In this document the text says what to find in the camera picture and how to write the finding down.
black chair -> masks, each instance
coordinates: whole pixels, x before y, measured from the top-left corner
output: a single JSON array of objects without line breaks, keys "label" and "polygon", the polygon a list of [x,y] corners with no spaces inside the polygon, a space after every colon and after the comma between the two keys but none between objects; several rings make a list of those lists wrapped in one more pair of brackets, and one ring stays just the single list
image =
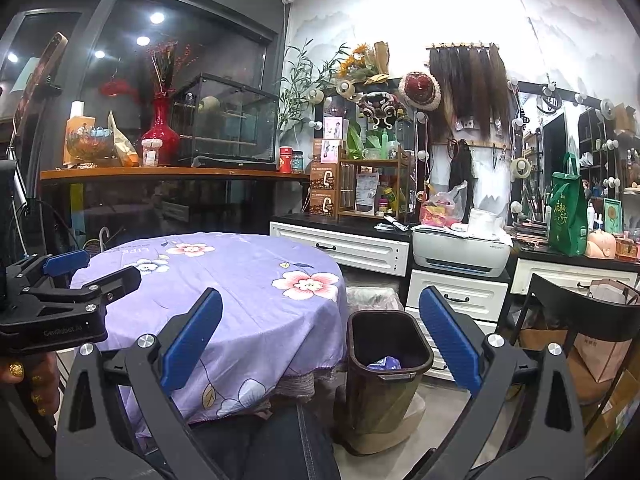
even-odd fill
[{"label": "black chair", "polygon": [[[538,302],[531,301],[532,296],[535,296]],[[615,378],[610,382],[604,396],[597,400],[598,409],[584,428],[584,433],[587,434],[606,406],[620,376],[628,365],[629,359],[638,348],[640,306],[626,306],[595,300],[557,286],[534,274],[531,277],[529,292],[520,311],[515,330],[511,335],[510,343],[512,345],[520,336],[522,324],[529,310],[537,310],[539,314],[547,316],[547,319],[554,319],[561,326],[567,327],[562,351],[568,358],[572,355],[575,338],[578,334],[608,342],[632,340]]]}]

printer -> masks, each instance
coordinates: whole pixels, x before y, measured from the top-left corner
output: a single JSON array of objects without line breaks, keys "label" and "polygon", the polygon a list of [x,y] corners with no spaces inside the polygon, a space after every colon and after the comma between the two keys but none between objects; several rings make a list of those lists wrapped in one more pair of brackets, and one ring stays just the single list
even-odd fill
[{"label": "printer", "polygon": [[501,275],[511,253],[511,237],[474,237],[449,228],[418,225],[412,228],[415,263],[425,269],[451,270],[473,276]]}]

red canister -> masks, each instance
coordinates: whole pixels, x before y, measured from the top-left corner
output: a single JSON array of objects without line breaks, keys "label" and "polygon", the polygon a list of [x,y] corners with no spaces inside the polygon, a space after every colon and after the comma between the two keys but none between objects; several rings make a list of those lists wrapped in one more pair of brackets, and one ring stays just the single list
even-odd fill
[{"label": "red canister", "polygon": [[291,146],[280,147],[280,173],[291,173],[291,159],[293,158],[293,148]]}]

metal screw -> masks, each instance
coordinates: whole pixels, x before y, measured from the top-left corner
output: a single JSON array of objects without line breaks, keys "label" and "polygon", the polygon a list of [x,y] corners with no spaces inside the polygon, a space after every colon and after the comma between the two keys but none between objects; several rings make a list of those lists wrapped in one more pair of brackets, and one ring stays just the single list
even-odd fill
[{"label": "metal screw", "polygon": [[156,338],[151,334],[141,335],[138,338],[138,346],[140,348],[149,348],[153,343],[156,342]]},{"label": "metal screw", "polygon": [[549,353],[552,355],[560,355],[562,353],[562,347],[558,343],[549,343],[546,349],[549,350]]},{"label": "metal screw", "polygon": [[91,343],[84,343],[80,347],[80,355],[89,355],[94,351],[94,346]]},{"label": "metal screw", "polygon": [[504,345],[504,338],[500,334],[489,334],[487,341],[494,348],[500,348]]}]

round table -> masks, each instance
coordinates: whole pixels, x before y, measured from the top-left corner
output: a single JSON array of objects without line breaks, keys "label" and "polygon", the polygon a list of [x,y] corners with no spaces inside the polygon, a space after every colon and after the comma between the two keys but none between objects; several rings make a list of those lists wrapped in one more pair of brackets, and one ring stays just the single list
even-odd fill
[{"label": "round table", "polygon": [[[108,307],[102,350],[159,333],[207,287],[222,295],[222,321],[187,385],[172,395],[190,423],[255,406],[282,377],[334,368],[346,355],[342,274],[316,248],[226,233],[136,240],[94,256],[71,286],[127,266],[140,270],[142,283]],[[136,432],[148,434],[130,388],[122,391]]]}]

